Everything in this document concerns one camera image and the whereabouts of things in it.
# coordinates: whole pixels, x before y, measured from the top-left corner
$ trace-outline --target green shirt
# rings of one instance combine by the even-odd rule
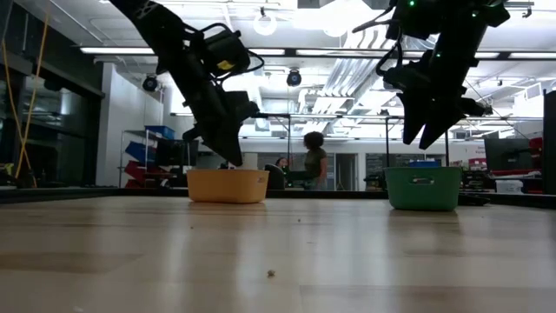
[[[321,148],[310,150],[305,156],[305,171],[309,177],[316,178],[321,175],[321,160],[327,157],[327,152]]]

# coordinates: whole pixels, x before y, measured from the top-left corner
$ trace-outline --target green bin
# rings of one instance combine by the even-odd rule
[[[458,206],[461,169],[384,169],[390,204],[399,210],[453,210]]]

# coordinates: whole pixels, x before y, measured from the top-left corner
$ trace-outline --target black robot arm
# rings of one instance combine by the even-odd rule
[[[410,144],[425,126],[420,148],[428,148],[461,118],[481,116],[486,108],[462,97],[469,68],[479,61],[475,53],[488,26],[497,27],[510,18],[506,0],[390,0],[386,13],[392,19],[364,23],[354,32],[387,24],[387,38],[396,44],[378,63],[377,73],[401,93],[404,105],[403,142]],[[434,50],[427,50],[419,62],[402,65],[402,35],[427,39],[439,34]],[[384,70],[381,66],[397,52],[398,63]]]
[[[183,134],[183,139],[201,137],[212,151],[236,166],[242,165],[239,129],[259,109],[249,101],[247,92],[224,91],[222,82],[261,68],[263,60],[245,49],[239,31],[232,32],[225,24],[197,30],[153,1],[110,2],[135,25],[158,56],[157,74],[168,71],[191,108],[196,124]],[[222,31],[205,37],[204,33],[211,29]],[[248,69],[250,57],[258,58],[260,64]]]

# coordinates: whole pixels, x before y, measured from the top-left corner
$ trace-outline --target curly hair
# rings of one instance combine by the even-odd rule
[[[309,150],[317,150],[324,144],[324,135],[318,131],[308,133],[303,137],[303,143]]]

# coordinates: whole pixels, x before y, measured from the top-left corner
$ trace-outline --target yellow bin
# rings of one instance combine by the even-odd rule
[[[265,170],[188,170],[189,198],[205,203],[259,203],[267,195]]]

